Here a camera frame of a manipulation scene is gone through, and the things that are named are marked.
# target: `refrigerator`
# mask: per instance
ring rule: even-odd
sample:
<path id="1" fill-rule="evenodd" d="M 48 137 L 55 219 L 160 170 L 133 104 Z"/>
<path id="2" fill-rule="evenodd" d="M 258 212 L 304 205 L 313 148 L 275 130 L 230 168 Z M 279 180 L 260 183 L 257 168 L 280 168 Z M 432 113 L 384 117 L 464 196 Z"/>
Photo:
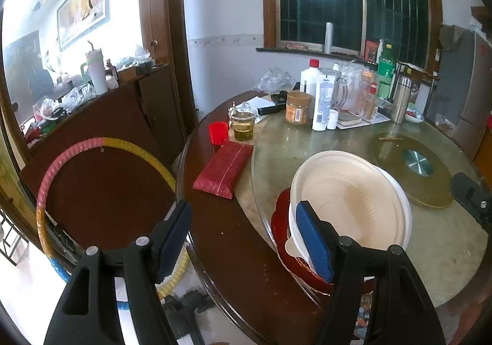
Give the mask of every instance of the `refrigerator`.
<path id="1" fill-rule="evenodd" d="M 465 30 L 457 47 L 442 51 L 439 75 L 426 117 L 435 122 L 440 114 L 456 125 L 453 140 L 473 158 L 492 110 L 492 49 Z"/>

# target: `framed picture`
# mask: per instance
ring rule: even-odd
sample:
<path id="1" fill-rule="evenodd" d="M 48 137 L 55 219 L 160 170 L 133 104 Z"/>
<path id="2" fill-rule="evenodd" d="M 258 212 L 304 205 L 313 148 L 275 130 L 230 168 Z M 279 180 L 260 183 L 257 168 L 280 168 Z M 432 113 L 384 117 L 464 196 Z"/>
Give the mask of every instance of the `framed picture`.
<path id="1" fill-rule="evenodd" d="M 376 62 L 378 42 L 366 40 L 366 52 L 364 53 L 364 60 L 368 62 Z"/>
<path id="2" fill-rule="evenodd" d="M 60 51 L 109 21 L 109 0 L 65 0 L 57 10 Z"/>

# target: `glass tabletop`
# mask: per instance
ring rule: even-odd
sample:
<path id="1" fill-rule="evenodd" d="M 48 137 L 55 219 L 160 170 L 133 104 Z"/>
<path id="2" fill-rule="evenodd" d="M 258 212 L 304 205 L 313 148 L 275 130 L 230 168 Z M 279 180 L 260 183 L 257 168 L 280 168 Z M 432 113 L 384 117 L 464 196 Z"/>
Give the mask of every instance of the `glass tabletop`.
<path id="1" fill-rule="evenodd" d="M 427 123 L 404 121 L 396 125 L 393 122 L 384 122 L 319 132 L 311 130 L 308 125 L 290 125 L 283 114 L 272 115 L 256 142 L 252 157 L 254 198 L 271 241 L 273 242 L 270 219 L 275 210 L 276 198 L 290 187 L 295 172 L 304 161 L 321 151 L 339 150 L 376 163 L 371 141 L 377 135 L 388 133 L 391 136 L 410 137 L 423 145 L 423 148 L 430 149 L 445 164 L 451 176 L 464 172 L 477 183 L 481 182 L 468 156 Z M 405 158 L 412 156 L 419 161 L 420 154 L 405 155 Z M 432 174 L 431 168 L 422 163 L 420 165 L 422 176 Z M 408 161 L 407 166 L 408 174 L 417 174 L 412 161 Z M 405 189 L 402 181 L 403 179 L 399 183 Z M 434 208 L 409 198 L 413 222 L 406 251 L 434 306 L 439 307 L 462 292 L 475 276 L 484 258 L 488 235 L 456 201 L 445 208 Z M 478 296 L 481 287 L 482 285 L 478 285 L 471 291 L 471 295 L 467 295 L 469 301 Z M 453 314 L 467 304 L 467 300 L 462 302 Z"/>

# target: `colorful hula hoop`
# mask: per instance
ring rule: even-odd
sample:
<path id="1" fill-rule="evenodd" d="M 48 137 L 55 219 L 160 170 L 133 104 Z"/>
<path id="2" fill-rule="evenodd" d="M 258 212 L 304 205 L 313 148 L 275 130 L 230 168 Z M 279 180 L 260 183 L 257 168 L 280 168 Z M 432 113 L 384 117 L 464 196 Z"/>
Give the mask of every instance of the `colorful hula hoop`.
<path id="1" fill-rule="evenodd" d="M 131 152 L 135 154 L 145 161 L 147 161 L 151 166 L 153 166 L 164 178 L 166 183 L 171 187 L 173 191 L 176 188 L 176 181 L 174 177 L 169 173 L 169 171 L 159 162 L 153 155 L 149 154 L 144 149 L 138 147 L 135 144 L 132 144 L 128 141 L 123 141 L 119 139 L 110 139 L 109 137 L 96 137 L 94 139 L 88 139 L 81 142 L 78 142 L 75 145 L 72 145 L 70 148 L 62 152 L 50 165 L 46 173 L 44 174 L 43 181 L 41 182 L 41 186 L 39 187 L 38 193 L 38 204 L 36 206 L 36 224 L 38 225 L 38 235 L 39 240 L 41 242 L 41 247 L 43 248 L 44 253 L 48 257 L 51 266 L 55 269 L 58 275 L 67 282 L 70 279 L 70 274 L 63 268 L 58 259 L 53 252 L 53 248 L 48 240 L 48 236 L 46 234 L 45 227 L 45 209 L 46 209 L 46 199 L 48 197 L 48 190 L 50 189 L 51 183 L 55 178 L 56 174 L 60 171 L 62 166 L 67 163 L 74 156 L 87 151 L 93 148 L 99 147 L 111 147 L 111 148 L 119 148 L 125 151 Z M 163 299 L 167 294 L 169 294 L 174 286 L 180 281 L 181 277 L 186 271 L 186 268 L 189 263 L 189 257 L 183 247 L 183 250 L 180 253 L 178 258 L 178 262 L 176 263 L 174 272 L 171 276 L 171 279 L 166 282 L 164 281 L 161 284 L 161 287 L 157 288 L 157 292 L 159 294 L 159 299 Z M 118 309 L 127 310 L 129 308 L 128 302 L 118 301 Z"/>

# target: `red packet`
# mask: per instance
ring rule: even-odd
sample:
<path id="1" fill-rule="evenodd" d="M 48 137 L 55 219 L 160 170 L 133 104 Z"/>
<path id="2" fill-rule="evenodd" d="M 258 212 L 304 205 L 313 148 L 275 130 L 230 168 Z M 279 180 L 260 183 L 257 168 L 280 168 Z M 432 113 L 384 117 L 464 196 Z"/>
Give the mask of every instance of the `red packet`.
<path id="1" fill-rule="evenodd" d="M 253 153 L 253 146 L 226 140 L 193 183 L 195 190 L 232 199 L 234 185 Z"/>

